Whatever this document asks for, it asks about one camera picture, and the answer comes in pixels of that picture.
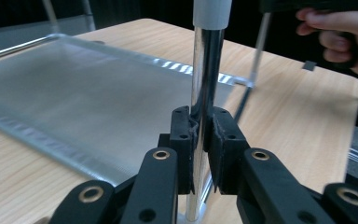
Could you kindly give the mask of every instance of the black tool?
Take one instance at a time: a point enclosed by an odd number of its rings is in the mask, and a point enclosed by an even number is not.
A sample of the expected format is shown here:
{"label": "black tool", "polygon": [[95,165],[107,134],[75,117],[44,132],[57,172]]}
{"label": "black tool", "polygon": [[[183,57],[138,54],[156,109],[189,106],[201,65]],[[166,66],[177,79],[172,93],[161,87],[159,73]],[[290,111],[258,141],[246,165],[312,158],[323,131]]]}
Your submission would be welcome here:
{"label": "black tool", "polygon": [[[354,11],[358,10],[358,0],[261,0],[260,11],[266,12],[279,12],[293,9],[301,9],[304,7],[312,7],[317,10],[328,10],[332,12],[339,11]],[[349,69],[356,65],[358,61],[358,44],[353,34],[342,33],[351,41],[351,59],[345,63],[335,63],[337,68]]]}

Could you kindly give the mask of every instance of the finger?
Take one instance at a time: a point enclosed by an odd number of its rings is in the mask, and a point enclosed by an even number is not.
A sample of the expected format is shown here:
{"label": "finger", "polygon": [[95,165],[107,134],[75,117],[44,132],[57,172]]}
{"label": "finger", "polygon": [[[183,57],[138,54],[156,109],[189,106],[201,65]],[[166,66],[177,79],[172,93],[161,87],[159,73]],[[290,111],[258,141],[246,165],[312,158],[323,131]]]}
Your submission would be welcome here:
{"label": "finger", "polygon": [[308,26],[305,22],[299,24],[296,29],[298,35],[310,35],[315,31],[316,29]]}
{"label": "finger", "polygon": [[323,13],[311,11],[306,15],[307,25],[322,30],[336,30],[358,35],[358,11]]}
{"label": "finger", "polygon": [[324,58],[332,63],[345,63],[351,59],[351,53],[348,51],[340,52],[333,49],[325,49]]}
{"label": "finger", "polygon": [[346,38],[339,36],[339,32],[323,31],[319,34],[319,42],[328,48],[335,51],[345,52],[351,48],[351,42]]}
{"label": "finger", "polygon": [[302,8],[296,13],[296,18],[300,21],[304,21],[306,19],[307,14],[312,11],[315,11],[315,9],[311,7]]}

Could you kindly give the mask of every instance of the white cylinder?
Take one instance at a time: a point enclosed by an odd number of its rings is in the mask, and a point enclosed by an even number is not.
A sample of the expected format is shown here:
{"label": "white cylinder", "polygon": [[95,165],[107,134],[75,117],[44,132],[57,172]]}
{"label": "white cylinder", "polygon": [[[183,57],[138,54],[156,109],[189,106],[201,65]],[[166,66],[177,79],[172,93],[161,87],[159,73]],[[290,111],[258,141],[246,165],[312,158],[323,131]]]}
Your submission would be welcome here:
{"label": "white cylinder", "polygon": [[231,0],[194,0],[194,26],[204,30],[226,29],[231,2]]}

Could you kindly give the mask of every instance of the wooden table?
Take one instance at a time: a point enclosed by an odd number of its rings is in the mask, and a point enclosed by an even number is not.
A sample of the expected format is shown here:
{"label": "wooden table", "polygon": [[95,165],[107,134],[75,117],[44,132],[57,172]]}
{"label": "wooden table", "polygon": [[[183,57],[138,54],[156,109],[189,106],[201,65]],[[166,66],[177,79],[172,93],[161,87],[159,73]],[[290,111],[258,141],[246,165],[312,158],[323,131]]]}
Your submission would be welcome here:
{"label": "wooden table", "polygon": [[[80,38],[192,64],[194,33],[139,20]],[[221,72],[247,77],[255,50],[224,44]],[[323,191],[343,181],[358,107],[358,80],[264,53],[256,88],[241,118],[252,147],[274,152],[299,182]],[[225,108],[233,113],[244,87],[236,86]],[[34,223],[51,216],[70,189],[87,178],[0,133],[0,223]],[[183,210],[184,198],[180,198]],[[241,223],[235,197],[213,194],[204,223]]]}

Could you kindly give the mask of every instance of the plastic sheet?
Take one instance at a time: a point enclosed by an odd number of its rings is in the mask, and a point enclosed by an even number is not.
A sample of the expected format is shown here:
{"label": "plastic sheet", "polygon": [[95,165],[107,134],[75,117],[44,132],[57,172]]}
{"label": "plastic sheet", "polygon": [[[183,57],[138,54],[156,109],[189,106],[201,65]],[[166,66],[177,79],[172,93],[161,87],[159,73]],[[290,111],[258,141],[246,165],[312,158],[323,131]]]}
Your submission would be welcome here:
{"label": "plastic sheet", "polygon": [[[114,186],[136,175],[171,113],[191,100],[192,67],[64,36],[0,60],[0,130]],[[234,83],[235,77],[221,75]],[[216,105],[232,87],[218,84]]]}

